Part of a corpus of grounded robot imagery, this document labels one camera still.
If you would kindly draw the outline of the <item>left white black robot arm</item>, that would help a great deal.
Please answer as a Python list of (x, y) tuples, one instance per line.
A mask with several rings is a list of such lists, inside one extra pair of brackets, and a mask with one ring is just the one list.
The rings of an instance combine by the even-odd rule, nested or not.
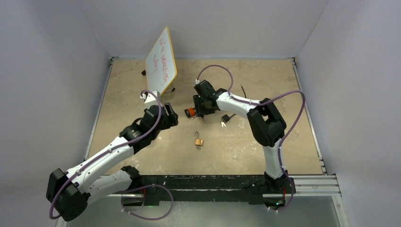
[(153, 179), (147, 180), (133, 166), (124, 166), (112, 175), (105, 173), (121, 161), (132, 157), (154, 141), (162, 130), (178, 125), (178, 114), (170, 103), (157, 103), (145, 109), (143, 117), (125, 127), (109, 145), (96, 155), (66, 171), (50, 173), (46, 199), (49, 218), (72, 221), (88, 205), (115, 192), (140, 193), (143, 202), (159, 189), (169, 199), (172, 193)]

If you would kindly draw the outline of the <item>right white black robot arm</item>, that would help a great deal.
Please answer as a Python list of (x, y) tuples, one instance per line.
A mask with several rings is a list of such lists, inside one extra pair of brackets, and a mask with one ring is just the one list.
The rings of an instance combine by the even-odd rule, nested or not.
[(285, 136), (287, 124), (273, 103), (262, 105), (268, 98), (258, 101), (230, 94), (226, 89), (215, 90), (206, 80), (196, 81), (193, 96), (197, 117), (228, 111), (248, 120), (254, 139), (262, 146), (266, 169), (265, 185), (270, 192), (278, 192), (288, 179), (285, 174), (279, 143)]

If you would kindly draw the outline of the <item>brass padlock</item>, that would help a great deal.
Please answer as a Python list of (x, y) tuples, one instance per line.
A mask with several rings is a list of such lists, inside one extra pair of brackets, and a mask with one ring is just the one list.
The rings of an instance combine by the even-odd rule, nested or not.
[(196, 131), (196, 132), (195, 132), (195, 143), (194, 143), (195, 146), (200, 146), (200, 147), (202, 147), (202, 146), (203, 146), (203, 143), (204, 143), (204, 140), (199, 138), (199, 132)]

